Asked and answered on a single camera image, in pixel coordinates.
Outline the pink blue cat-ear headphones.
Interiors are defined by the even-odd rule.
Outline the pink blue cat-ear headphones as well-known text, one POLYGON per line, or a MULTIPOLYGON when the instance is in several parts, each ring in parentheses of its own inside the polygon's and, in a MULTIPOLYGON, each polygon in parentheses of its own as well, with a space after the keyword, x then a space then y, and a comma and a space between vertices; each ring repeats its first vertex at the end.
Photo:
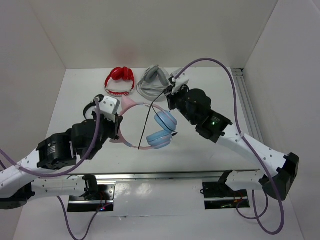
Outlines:
POLYGON ((137 102, 129 97, 121 99, 119 139, 113 144, 147 151, 168 146, 177 132, 178 121, 167 110, 156 104, 137 102))

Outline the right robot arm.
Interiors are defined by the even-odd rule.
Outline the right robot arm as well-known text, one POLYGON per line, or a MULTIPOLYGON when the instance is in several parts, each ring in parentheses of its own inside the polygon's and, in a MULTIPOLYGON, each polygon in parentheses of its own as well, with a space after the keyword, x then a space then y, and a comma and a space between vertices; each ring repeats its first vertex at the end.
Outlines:
POLYGON ((240 173, 230 171, 226 179, 218 184, 220 194, 230 196, 236 190, 253 188, 264 191, 275 200, 284 201, 287 198, 298 175, 300 159, 296 154, 273 150, 240 131, 230 119, 211 109, 212 101, 201 89, 189 89, 183 85, 174 91, 169 86, 164 94, 169 109, 178 110, 195 126, 200 136, 232 150, 262 171, 260 178, 247 179, 243 184, 236 179, 240 173))

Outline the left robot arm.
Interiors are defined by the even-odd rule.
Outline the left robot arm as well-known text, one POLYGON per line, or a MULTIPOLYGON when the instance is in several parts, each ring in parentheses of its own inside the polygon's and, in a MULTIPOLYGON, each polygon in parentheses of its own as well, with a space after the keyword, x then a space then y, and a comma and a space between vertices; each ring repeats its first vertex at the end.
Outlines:
POLYGON ((38 144, 27 157, 0 173, 0 208, 20 208, 39 198, 75 196, 92 200, 99 195, 97 178, 92 174, 80 177, 51 175, 75 166, 77 158, 92 160, 107 139, 118 140, 123 117, 115 120, 99 117, 74 124, 66 132, 53 134, 38 144))

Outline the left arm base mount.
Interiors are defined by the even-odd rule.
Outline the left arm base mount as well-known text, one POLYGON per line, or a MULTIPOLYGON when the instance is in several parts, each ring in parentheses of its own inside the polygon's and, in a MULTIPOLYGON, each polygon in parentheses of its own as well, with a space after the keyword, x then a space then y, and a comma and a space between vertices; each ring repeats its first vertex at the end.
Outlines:
POLYGON ((86 174, 80 177, 85 183, 85 194, 70 196, 67 205, 68 213, 113 212, 116 182, 98 180, 95 175, 86 174))

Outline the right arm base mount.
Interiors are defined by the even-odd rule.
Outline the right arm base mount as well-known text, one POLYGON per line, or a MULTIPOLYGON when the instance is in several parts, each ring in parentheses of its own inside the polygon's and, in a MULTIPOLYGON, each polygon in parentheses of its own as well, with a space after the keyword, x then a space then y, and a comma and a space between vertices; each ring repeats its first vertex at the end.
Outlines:
POLYGON ((200 193, 204 197, 205 210, 249 208, 248 192, 234 191, 219 182, 203 182, 200 193))

